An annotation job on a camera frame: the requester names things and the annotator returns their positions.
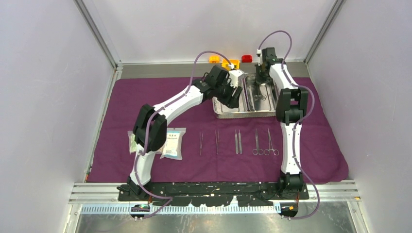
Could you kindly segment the steel surgical forceps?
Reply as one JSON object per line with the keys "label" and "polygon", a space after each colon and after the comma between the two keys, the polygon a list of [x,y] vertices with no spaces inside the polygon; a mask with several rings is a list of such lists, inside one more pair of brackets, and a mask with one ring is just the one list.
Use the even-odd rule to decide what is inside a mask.
{"label": "steel surgical forceps", "polygon": [[253,97],[254,101],[258,101],[258,100],[265,101],[267,99],[267,96],[264,95],[261,91],[262,88],[265,88],[265,85],[264,84],[255,84],[254,87],[255,87],[255,94],[254,94],[254,97]]}

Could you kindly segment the steel instrument tray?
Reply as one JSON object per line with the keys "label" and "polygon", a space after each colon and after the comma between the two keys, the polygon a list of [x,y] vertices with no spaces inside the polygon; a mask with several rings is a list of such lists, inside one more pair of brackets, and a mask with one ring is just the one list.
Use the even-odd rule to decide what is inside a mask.
{"label": "steel instrument tray", "polygon": [[239,108],[231,109],[220,103],[216,98],[213,98],[213,110],[216,118],[233,119],[233,118],[251,118],[251,117],[274,117],[276,105],[272,99],[272,92],[269,80],[265,83],[265,88],[261,91],[267,96],[265,101],[254,101],[255,94],[255,73],[245,73],[243,79],[239,80],[242,84],[243,90],[240,97]]}

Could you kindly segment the orange yellow toy block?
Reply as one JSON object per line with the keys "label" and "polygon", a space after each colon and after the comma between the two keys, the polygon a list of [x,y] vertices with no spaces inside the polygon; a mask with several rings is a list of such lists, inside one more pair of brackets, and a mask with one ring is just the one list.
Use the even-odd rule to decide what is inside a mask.
{"label": "orange yellow toy block", "polygon": [[239,69],[240,68],[240,60],[230,59],[228,61],[226,59],[223,59],[221,65],[222,65],[223,68],[225,68],[227,70]]}

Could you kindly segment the steel tweezers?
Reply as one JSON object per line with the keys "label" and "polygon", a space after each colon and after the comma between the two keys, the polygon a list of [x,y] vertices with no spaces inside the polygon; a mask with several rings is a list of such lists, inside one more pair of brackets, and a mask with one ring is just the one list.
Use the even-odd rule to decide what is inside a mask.
{"label": "steel tweezers", "polygon": [[216,155],[219,154],[219,137],[220,137],[220,130],[217,129],[215,131],[215,146],[216,146]]}
{"label": "steel tweezers", "polygon": [[203,149],[203,132],[199,132],[199,155],[202,156],[202,149]]}

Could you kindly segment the purple cloth wrap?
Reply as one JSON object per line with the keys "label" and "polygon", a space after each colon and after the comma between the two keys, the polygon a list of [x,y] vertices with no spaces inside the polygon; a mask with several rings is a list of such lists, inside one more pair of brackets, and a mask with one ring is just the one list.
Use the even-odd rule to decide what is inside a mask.
{"label": "purple cloth wrap", "polygon": [[[182,91],[188,78],[143,78],[116,81],[103,121],[89,182],[124,183],[133,169],[128,131],[133,129],[142,105],[156,105]],[[300,160],[304,171],[316,183],[339,182],[348,177],[348,164],[340,151],[319,97],[311,115],[303,122]],[[253,155],[256,147],[268,147],[270,130],[275,149],[282,152],[282,131],[275,117],[218,119],[211,101],[195,106],[177,117],[171,127],[186,128],[182,160],[155,157],[152,182],[275,182],[282,157]],[[215,131],[220,130],[216,155]],[[242,154],[235,153],[235,130],[240,130]],[[203,132],[202,156],[199,132]]]}

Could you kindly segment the steel surgical scissors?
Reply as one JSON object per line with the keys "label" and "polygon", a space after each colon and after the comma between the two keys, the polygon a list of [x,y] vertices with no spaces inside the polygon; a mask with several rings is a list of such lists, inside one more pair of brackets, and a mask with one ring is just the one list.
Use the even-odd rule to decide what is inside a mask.
{"label": "steel surgical scissors", "polygon": [[257,129],[255,129],[255,143],[256,143],[256,148],[252,150],[253,155],[263,155],[264,151],[259,146],[259,137],[258,137]]}
{"label": "steel surgical scissors", "polygon": [[269,156],[272,153],[274,156],[278,156],[279,151],[277,149],[274,149],[273,147],[272,137],[271,137],[271,133],[269,129],[267,130],[267,133],[268,133],[268,148],[264,150],[264,155]]}

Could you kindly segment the white sterile pouch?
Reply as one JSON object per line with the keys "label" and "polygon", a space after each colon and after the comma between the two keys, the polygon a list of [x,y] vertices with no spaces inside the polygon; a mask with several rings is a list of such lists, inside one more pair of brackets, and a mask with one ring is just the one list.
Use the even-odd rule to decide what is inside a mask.
{"label": "white sterile pouch", "polygon": [[182,141],[186,128],[167,128],[166,141],[160,158],[182,160]]}

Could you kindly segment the green packet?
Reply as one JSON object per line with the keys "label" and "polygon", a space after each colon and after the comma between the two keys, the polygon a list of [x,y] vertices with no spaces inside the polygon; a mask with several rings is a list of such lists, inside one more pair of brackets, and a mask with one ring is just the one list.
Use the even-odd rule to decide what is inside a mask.
{"label": "green packet", "polygon": [[127,134],[129,138],[129,144],[128,144],[129,153],[132,154],[137,151],[137,143],[135,141],[135,134],[132,131],[128,131]]}

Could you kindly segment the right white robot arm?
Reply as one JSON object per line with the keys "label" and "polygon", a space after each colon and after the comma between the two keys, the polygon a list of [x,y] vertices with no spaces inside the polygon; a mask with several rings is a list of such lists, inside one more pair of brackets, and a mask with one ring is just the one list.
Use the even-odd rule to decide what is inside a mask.
{"label": "right white robot arm", "polygon": [[290,199],[303,190],[304,174],[300,165],[301,121],[307,115],[309,92],[300,88],[290,76],[283,59],[279,59],[275,48],[257,49],[257,81],[275,84],[277,103],[276,120],[280,123],[283,141],[283,156],[277,182],[278,195]]}

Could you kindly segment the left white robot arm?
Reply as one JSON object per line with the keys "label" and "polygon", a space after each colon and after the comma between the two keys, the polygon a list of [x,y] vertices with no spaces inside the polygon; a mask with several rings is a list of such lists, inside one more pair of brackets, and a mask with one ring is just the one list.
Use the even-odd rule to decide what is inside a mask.
{"label": "left white robot arm", "polygon": [[239,81],[244,75],[240,69],[227,70],[214,65],[203,78],[191,80],[177,95],[160,104],[141,107],[132,130],[136,157],[126,184],[117,188],[120,201],[143,201],[148,197],[146,184],[151,180],[155,152],[166,143],[168,125],[185,111],[212,98],[228,108],[238,108],[242,94]]}

